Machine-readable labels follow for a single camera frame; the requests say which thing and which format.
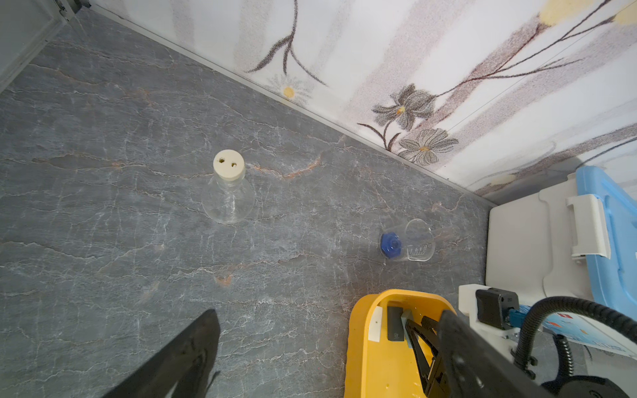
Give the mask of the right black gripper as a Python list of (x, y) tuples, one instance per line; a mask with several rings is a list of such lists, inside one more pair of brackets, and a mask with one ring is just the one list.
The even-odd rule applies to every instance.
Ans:
[(442, 358), (438, 337), (439, 322), (424, 316), (420, 323), (408, 319), (406, 334), (416, 359), (419, 378), (426, 397), (448, 396), (446, 366)]

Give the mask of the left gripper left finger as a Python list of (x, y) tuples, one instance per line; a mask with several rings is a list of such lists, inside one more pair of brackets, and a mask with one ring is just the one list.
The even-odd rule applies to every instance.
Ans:
[(170, 343), (106, 393), (107, 397), (204, 397), (211, 381), (221, 327), (208, 309)]

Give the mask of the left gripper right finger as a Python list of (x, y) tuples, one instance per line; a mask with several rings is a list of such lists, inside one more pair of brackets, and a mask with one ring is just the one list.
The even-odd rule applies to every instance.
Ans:
[(454, 312), (439, 321), (440, 353), (452, 397), (549, 397)]

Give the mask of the black eraser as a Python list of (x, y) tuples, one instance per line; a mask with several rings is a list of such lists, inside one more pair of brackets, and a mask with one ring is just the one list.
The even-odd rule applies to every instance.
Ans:
[(402, 324), (401, 316), (403, 315), (403, 308), (398, 306), (388, 306), (388, 341), (390, 342), (403, 342), (405, 340), (404, 327)]

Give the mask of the white eraser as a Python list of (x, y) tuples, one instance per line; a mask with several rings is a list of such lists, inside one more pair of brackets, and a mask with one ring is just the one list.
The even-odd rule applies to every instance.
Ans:
[(368, 341), (374, 343), (381, 342), (381, 334), (383, 328), (383, 308), (376, 306), (373, 308), (372, 315), (368, 325)]

